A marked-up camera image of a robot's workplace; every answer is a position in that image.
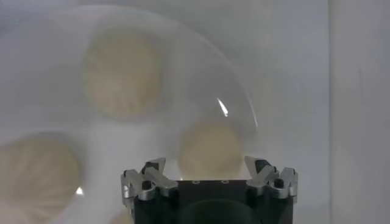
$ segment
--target black screw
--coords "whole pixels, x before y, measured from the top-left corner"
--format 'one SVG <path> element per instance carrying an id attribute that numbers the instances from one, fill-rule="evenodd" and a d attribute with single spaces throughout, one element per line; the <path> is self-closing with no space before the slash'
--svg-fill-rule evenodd
<path id="1" fill-rule="evenodd" d="M 282 180 L 282 179 L 280 179 L 280 178 L 276 178 L 275 180 L 274 180 L 274 186 L 276 187 L 276 188 L 284 188 L 285 187 L 285 182 Z"/>
<path id="2" fill-rule="evenodd" d="M 142 181 L 142 190 L 147 191 L 152 189 L 152 182 L 149 180 Z"/>

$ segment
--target white plate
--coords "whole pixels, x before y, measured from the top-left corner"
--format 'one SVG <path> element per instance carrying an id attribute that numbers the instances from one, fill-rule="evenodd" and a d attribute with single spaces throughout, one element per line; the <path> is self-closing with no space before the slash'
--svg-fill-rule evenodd
<path id="1" fill-rule="evenodd" d="M 161 103 L 140 121 L 101 116 L 83 94 L 83 54 L 97 32 L 115 26 L 155 35 L 166 55 Z M 0 145 L 47 131 L 78 145 L 82 193 L 52 224 L 108 223 L 124 209 L 121 172 L 149 159 L 167 157 L 166 174 L 180 178 L 177 138 L 199 119 L 229 119 L 245 142 L 256 136 L 252 106 L 229 62 L 189 28 L 142 10 L 92 5 L 24 23 L 0 42 L 0 75 Z"/>

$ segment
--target white wall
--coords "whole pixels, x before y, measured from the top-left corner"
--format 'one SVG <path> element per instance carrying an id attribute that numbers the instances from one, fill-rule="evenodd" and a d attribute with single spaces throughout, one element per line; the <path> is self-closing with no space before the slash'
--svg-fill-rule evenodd
<path id="1" fill-rule="evenodd" d="M 390 1 L 331 0 L 334 224 L 390 223 Z"/>

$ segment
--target metal bracket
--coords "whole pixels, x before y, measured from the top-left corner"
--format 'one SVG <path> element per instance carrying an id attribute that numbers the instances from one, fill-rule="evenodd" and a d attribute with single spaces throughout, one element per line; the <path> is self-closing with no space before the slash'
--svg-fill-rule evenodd
<path id="1" fill-rule="evenodd" d="M 155 197 L 155 186 L 149 180 L 145 180 L 142 174 L 136 170 L 126 170 L 121 176 L 122 202 L 131 206 L 134 198 L 148 201 Z"/>
<path id="2" fill-rule="evenodd" d="M 153 182 L 159 189 L 162 196 L 169 197 L 179 185 L 177 181 L 170 180 L 153 167 L 146 168 L 145 179 Z"/>
<path id="3" fill-rule="evenodd" d="M 149 167 L 153 167 L 161 174 L 164 172 L 166 159 L 164 157 L 153 159 L 145 163 L 145 166 L 141 169 L 141 174 L 145 174 L 145 170 Z"/>
<path id="4" fill-rule="evenodd" d="M 293 168 L 284 168 L 279 177 L 270 183 L 271 195 L 274 198 L 294 197 L 298 194 L 298 173 Z"/>
<path id="5" fill-rule="evenodd" d="M 249 187 L 255 188 L 257 195 L 263 195 L 270 181 L 278 177 L 278 172 L 273 166 L 265 166 L 255 178 L 246 181 Z"/>

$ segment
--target blurry dumpling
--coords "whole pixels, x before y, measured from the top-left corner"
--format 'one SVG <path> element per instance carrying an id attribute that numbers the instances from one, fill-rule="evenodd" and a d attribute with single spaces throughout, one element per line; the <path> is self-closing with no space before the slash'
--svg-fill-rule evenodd
<path id="1" fill-rule="evenodd" d="M 29 137 L 0 148 L 0 223 L 47 223 L 79 186 L 79 166 L 62 142 Z"/>
<path id="2" fill-rule="evenodd" d="M 235 178 L 242 160 L 242 145 L 228 124 L 200 123 L 181 138 L 179 168 L 184 179 Z"/>
<path id="3" fill-rule="evenodd" d="M 141 114 L 161 90 L 157 48 L 131 30 L 114 29 L 98 36 L 84 59 L 83 80 L 91 103 L 114 118 Z"/>

